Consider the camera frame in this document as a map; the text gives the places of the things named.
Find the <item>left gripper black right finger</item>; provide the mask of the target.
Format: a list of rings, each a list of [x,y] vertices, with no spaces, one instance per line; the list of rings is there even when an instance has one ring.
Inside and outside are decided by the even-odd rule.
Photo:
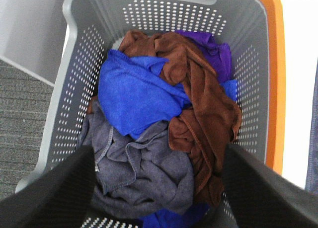
[[[317,196],[297,187],[239,145],[225,150],[222,180],[240,228],[316,228]]]

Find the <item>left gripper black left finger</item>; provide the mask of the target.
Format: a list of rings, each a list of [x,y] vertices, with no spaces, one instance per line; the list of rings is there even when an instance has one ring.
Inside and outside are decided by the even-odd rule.
[[[0,203],[2,228],[80,228],[95,187],[94,151],[82,146]]]

